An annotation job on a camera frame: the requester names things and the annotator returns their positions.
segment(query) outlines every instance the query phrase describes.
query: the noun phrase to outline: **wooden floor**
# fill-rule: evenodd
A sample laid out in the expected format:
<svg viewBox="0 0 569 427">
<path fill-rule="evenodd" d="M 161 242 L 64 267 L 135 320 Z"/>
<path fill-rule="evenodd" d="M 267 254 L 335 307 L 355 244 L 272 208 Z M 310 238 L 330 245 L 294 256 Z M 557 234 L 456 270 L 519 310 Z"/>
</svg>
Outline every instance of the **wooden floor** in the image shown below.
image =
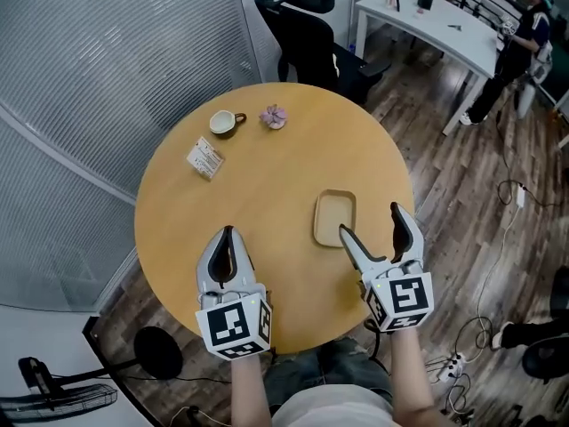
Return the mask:
<svg viewBox="0 0 569 427">
<path fill-rule="evenodd" d="M 389 54 L 390 42 L 385 35 L 371 43 L 375 49 L 367 56 L 369 60 Z M 523 182 L 541 202 L 565 203 L 541 207 L 526 197 L 525 207 L 507 235 L 501 262 L 487 283 L 480 311 L 494 326 L 505 320 L 548 320 L 553 275 L 560 265 L 569 264 L 569 188 L 562 177 L 563 163 L 567 167 L 569 160 L 563 160 L 555 150 L 568 130 L 548 124 L 546 110 L 539 103 L 523 121 L 517 121 L 510 100 L 500 125 L 503 144 L 495 117 L 510 94 L 506 91 L 483 125 L 460 126 L 444 137 L 441 130 L 466 92 L 463 82 L 467 71 L 447 57 L 441 59 L 439 52 L 421 42 L 412 51 L 405 49 L 409 42 L 408 37 L 398 41 L 393 67 L 372 89 L 365 107 L 396 142 L 413 180 L 416 219 L 426 239 L 425 264 L 433 276 L 437 303 L 421 328 L 428 361 L 453 350 L 461 326 L 476 315 L 485 275 L 499 256 L 504 231 L 515 214 L 515 201 L 504 205 L 496 194 L 497 184 L 508 177 L 502 150 L 513 179 Z M 502 195 L 508 195 L 507 188 Z M 168 314 L 141 272 L 123 286 L 93 331 L 111 362 L 132 357 L 132 339 L 138 329 L 160 326 L 182 348 L 185 366 L 181 376 L 229 379 L 229 364 L 211 356 L 199 337 Z M 467 358 L 477 353 L 474 343 L 478 330 L 473 322 L 458 343 L 458 350 Z M 361 326 L 351 335 L 368 349 L 373 348 L 373 335 Z M 539 414 L 558 417 L 554 406 L 569 380 L 543 385 L 530 378 L 520 365 L 523 352 L 523 347 L 497 352 L 486 349 L 466 366 L 472 381 L 467 407 L 476 410 L 476 425 L 507 425 L 504 422 L 509 410 L 516 404 L 523 406 L 526 420 Z M 387 336 L 380 355 L 389 368 Z M 136 369 L 125 374 L 145 376 Z M 223 422 L 229 420 L 229 385 L 125 382 L 163 425 L 187 405 L 198 405 Z M 433 385 L 441 408 L 450 385 Z M 174 425 L 188 423 L 181 416 Z"/>
</svg>

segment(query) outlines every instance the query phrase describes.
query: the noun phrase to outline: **black pants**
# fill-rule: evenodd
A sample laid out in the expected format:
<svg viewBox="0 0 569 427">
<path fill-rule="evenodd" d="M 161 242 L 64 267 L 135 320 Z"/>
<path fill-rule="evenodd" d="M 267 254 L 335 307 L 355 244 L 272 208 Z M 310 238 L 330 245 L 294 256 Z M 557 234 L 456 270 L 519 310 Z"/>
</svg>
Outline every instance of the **black pants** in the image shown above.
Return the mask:
<svg viewBox="0 0 569 427">
<path fill-rule="evenodd" d="M 569 318 L 554 319 L 544 324 L 510 324 L 504 327 L 501 346 L 502 348 L 530 346 L 540 340 L 561 334 L 569 334 Z"/>
<path fill-rule="evenodd" d="M 509 55 L 507 49 L 502 50 L 496 63 L 494 77 L 486 81 L 484 90 L 469 109 L 470 121 L 473 124 L 482 122 L 494 103 L 500 98 L 504 87 L 514 81 L 514 79 L 522 76 L 527 67 L 527 61 L 515 55 Z"/>
</svg>

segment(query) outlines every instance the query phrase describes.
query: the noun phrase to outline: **wooden tray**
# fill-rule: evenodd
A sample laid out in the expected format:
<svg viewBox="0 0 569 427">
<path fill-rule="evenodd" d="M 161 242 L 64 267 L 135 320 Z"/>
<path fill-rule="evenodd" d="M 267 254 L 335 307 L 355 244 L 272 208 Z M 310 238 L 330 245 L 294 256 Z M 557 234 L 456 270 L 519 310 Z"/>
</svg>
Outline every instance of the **wooden tray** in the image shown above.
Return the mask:
<svg viewBox="0 0 569 427">
<path fill-rule="evenodd" d="M 342 248 L 338 228 L 356 228 L 356 196 L 351 191 L 325 189 L 314 212 L 314 239 L 322 246 Z"/>
</svg>

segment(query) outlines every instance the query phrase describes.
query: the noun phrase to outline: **coffee cup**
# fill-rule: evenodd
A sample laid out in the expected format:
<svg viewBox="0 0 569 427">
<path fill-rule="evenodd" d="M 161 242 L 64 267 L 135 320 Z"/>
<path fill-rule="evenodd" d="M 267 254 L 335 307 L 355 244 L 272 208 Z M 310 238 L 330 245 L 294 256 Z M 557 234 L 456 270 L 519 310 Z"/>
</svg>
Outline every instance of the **coffee cup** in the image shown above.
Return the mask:
<svg viewBox="0 0 569 427">
<path fill-rule="evenodd" d="M 210 131 L 218 138 L 228 139 L 235 134 L 237 126 L 247 120 L 241 112 L 234 114 L 228 110 L 220 110 L 210 118 Z"/>
</svg>

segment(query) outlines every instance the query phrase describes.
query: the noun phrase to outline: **card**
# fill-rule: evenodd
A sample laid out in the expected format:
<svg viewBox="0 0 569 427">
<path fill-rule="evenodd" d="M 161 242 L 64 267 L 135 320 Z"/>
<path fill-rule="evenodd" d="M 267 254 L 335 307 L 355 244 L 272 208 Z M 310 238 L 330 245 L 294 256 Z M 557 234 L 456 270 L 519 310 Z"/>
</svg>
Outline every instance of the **card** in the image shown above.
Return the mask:
<svg viewBox="0 0 569 427">
<path fill-rule="evenodd" d="M 202 136 L 186 157 L 188 162 L 206 179 L 211 179 L 221 167 L 224 159 L 220 152 Z"/>
</svg>

